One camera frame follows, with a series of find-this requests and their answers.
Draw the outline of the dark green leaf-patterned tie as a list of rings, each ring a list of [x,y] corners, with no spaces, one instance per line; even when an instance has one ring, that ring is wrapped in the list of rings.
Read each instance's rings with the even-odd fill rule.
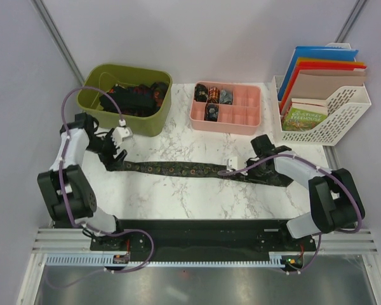
[[[221,176],[218,173],[226,170],[225,165],[212,163],[198,163],[185,161],[146,161],[146,162],[121,162],[121,170],[116,172],[139,172],[167,177],[187,177],[187,178],[216,178],[223,180],[233,180],[245,182],[245,176],[237,173],[230,176]],[[285,175],[276,173],[274,170],[273,184],[261,184],[265,186],[288,187],[293,180]]]

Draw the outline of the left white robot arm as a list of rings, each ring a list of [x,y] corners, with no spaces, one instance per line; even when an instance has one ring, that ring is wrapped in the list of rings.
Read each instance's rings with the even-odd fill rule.
[[[98,126],[98,120],[85,113],[75,115],[71,123],[64,123],[57,158],[48,171],[37,176],[37,183],[53,221],[105,235],[105,243],[119,250],[125,246],[127,235],[117,228],[115,216],[98,207],[82,165],[87,151],[95,153],[106,169],[122,162],[127,155],[123,142],[133,134],[124,119],[104,136],[97,133]]]

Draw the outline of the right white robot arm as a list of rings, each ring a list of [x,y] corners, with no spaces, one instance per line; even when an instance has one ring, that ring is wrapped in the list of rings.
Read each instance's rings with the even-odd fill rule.
[[[251,146],[258,160],[247,162],[249,171],[265,165],[309,192],[310,211],[288,220],[286,229],[278,234],[283,249],[293,250],[306,236],[333,231],[356,233],[361,229],[365,209],[348,170],[317,166],[289,147],[276,147],[267,135],[254,138]]]

